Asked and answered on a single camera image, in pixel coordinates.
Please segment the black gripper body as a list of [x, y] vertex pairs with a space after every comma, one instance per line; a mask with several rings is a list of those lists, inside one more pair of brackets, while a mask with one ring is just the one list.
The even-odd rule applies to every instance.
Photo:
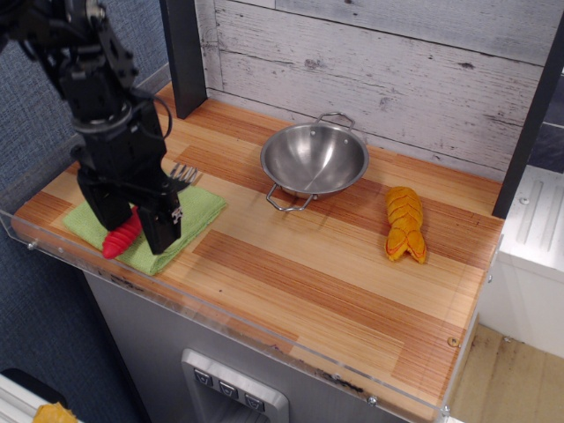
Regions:
[[119, 115], [77, 122], [77, 130], [83, 144], [71, 155], [78, 177], [108, 184], [130, 206], [164, 212], [180, 204], [161, 166], [167, 148], [152, 99], [128, 100]]

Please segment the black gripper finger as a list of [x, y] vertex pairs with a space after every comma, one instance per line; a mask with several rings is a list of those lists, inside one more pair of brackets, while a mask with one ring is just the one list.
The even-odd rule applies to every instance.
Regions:
[[78, 185], [95, 217], [108, 231], [115, 230], [132, 216], [129, 202], [108, 184], [80, 175]]
[[140, 219], [145, 238], [154, 255], [165, 252], [182, 234], [182, 207], [178, 204], [172, 210], [156, 212], [139, 207]]

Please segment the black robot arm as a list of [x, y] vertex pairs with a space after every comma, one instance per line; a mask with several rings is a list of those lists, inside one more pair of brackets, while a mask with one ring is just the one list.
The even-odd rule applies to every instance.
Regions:
[[98, 221], [115, 230], [137, 207], [155, 255], [181, 236], [182, 208], [162, 169], [167, 152], [153, 95], [135, 88], [137, 68], [97, 1], [3, 1], [1, 41], [16, 41], [65, 100], [84, 139], [71, 155]]

